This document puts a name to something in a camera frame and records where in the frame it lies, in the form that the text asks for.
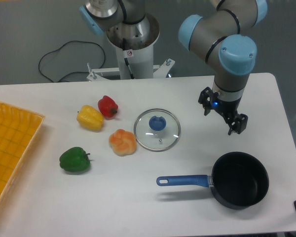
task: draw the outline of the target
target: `black saucepan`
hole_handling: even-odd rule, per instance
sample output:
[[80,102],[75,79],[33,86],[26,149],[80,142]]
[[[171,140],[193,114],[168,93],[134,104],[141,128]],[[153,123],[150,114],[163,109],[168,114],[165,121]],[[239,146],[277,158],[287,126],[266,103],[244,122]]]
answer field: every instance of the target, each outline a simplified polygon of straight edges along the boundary
[[210,187],[218,202],[231,209],[244,209],[266,195],[269,179],[262,163],[247,153],[231,152],[214,164],[212,175],[163,176],[159,186],[199,185]]

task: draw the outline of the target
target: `blue handle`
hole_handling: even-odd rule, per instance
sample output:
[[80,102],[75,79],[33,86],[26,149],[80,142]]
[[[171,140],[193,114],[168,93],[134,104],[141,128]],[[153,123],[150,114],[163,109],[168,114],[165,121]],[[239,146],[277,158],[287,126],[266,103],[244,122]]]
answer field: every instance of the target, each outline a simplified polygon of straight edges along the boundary
[[162,176],[157,178],[159,186],[198,185],[209,187],[208,175]]
[[84,22],[87,24],[89,30],[92,33],[94,33],[95,35],[102,35],[104,33],[102,29],[98,26],[98,24],[92,19],[86,9],[84,9],[84,6],[81,6],[79,8],[79,11]]

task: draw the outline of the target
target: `saucepan handle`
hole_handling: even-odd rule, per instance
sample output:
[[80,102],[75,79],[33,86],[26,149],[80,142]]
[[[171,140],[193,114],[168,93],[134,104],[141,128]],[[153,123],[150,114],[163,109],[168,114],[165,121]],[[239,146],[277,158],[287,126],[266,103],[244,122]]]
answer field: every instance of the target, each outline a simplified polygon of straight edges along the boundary
[[162,176],[157,178],[159,186],[199,185],[209,187],[211,176],[208,175],[182,175]]

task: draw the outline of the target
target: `gray floor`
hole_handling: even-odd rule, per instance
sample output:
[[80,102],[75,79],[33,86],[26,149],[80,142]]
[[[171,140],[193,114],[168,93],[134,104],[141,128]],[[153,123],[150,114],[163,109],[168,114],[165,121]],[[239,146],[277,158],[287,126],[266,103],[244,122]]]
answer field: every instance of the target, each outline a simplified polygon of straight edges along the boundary
[[[242,34],[258,46],[253,73],[276,76],[296,143],[296,0],[269,0],[266,18]],[[104,37],[88,31],[78,8],[83,0],[0,1],[0,84],[46,83],[37,70],[40,58],[70,40],[93,41],[103,46],[104,68],[117,67],[113,48]],[[176,61],[173,75],[204,76],[214,71],[179,43],[181,23],[192,14],[203,17],[215,13],[209,0],[147,0],[146,11],[160,24],[160,37],[154,46],[154,63],[167,58]],[[73,71],[87,71],[101,65],[103,54],[94,45],[72,44],[48,56],[43,72],[54,80]],[[83,81],[75,75],[70,81]]]

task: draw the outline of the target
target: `red bell pepper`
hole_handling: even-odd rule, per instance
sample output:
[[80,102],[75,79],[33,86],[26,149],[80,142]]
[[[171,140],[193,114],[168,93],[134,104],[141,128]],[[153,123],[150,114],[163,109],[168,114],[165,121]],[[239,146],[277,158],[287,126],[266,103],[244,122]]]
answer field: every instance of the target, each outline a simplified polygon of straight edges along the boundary
[[118,105],[107,95],[99,100],[98,107],[103,116],[107,118],[114,117],[118,110]]

